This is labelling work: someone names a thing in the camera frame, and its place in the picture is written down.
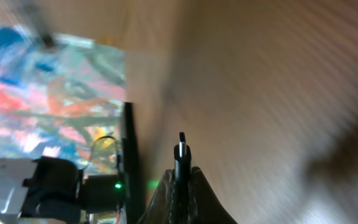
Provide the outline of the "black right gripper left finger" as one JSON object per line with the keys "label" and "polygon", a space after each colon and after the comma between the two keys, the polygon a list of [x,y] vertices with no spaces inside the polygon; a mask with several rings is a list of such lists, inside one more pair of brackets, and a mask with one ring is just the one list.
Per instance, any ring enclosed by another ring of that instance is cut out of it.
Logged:
{"label": "black right gripper left finger", "polygon": [[137,221],[137,224],[169,224],[170,206],[172,201],[172,185],[174,172],[167,169],[160,179],[150,200],[149,206]]}

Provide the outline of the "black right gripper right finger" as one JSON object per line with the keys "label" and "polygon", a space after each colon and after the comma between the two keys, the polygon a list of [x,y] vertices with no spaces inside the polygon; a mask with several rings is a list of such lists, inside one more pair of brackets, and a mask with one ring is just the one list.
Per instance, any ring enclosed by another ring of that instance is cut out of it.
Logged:
{"label": "black right gripper right finger", "polygon": [[237,224],[221,205],[202,170],[199,167],[193,167],[191,172],[200,223]]}

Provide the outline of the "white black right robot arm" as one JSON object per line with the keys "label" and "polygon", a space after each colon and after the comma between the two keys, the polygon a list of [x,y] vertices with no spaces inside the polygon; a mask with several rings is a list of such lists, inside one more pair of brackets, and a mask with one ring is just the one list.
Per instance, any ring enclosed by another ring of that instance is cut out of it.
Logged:
{"label": "white black right robot arm", "polygon": [[81,213],[124,210],[126,223],[233,223],[199,167],[177,159],[144,203],[137,162],[119,161],[113,175],[85,177],[73,162],[54,157],[0,158],[0,220],[45,218],[79,223]]}

